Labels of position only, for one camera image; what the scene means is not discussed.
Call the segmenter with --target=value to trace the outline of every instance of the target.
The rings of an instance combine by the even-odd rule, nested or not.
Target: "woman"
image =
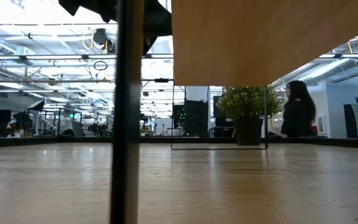
[[[316,107],[305,83],[302,81],[288,83],[286,95],[288,102],[284,106],[281,133],[289,138],[314,135],[311,125],[316,117]]]

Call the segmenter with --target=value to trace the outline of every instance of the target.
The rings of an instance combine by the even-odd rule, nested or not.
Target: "long black hair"
[[[316,119],[316,106],[309,94],[306,84],[303,81],[292,81],[287,83],[287,88],[290,89],[290,96],[287,103],[294,101],[301,101],[308,107],[310,123],[313,124]]]

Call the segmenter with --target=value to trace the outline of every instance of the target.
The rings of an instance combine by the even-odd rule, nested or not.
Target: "green plant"
[[[229,118],[260,118],[265,114],[265,87],[227,87],[219,100],[218,108]],[[281,111],[273,88],[267,88],[267,114],[272,116]]]
[[[146,127],[141,127],[141,128],[139,129],[139,131],[140,131],[140,133],[147,133],[147,132],[148,132],[148,130],[147,130]]]

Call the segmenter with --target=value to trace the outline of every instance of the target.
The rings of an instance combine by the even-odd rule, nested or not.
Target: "black planter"
[[[236,129],[237,143],[245,146],[259,145],[262,123],[262,118],[235,119],[234,128]]]

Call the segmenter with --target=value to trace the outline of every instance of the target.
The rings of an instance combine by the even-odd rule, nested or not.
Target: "black jacket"
[[[310,111],[302,101],[288,102],[284,106],[283,126],[281,133],[289,138],[312,136]]]

